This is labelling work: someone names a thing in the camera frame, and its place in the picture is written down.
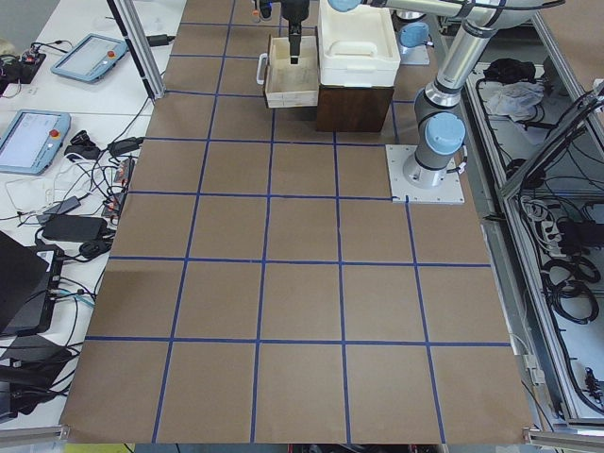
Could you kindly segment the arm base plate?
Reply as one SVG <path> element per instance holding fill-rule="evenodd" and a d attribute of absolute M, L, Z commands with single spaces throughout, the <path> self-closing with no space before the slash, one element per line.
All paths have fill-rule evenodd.
<path fill-rule="evenodd" d="M 447 167 L 428 170 L 415 158 L 416 145 L 385 146 L 391 200 L 398 204 L 462 205 L 461 177 L 453 159 Z"/>

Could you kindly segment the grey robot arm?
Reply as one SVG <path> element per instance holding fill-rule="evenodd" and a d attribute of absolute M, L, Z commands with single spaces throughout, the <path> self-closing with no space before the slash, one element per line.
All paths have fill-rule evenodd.
<path fill-rule="evenodd" d="M 454 108 L 461 89 L 489 40 L 500 29 L 521 25 L 537 11 L 559 1 L 366 1 L 373 8 L 407 9 L 461 19 L 434 80 L 418 93 L 414 111 L 420 135 L 414 154 L 403 164 L 404 178 L 413 186 L 433 189 L 442 183 L 446 168 L 464 141 L 465 126 Z"/>

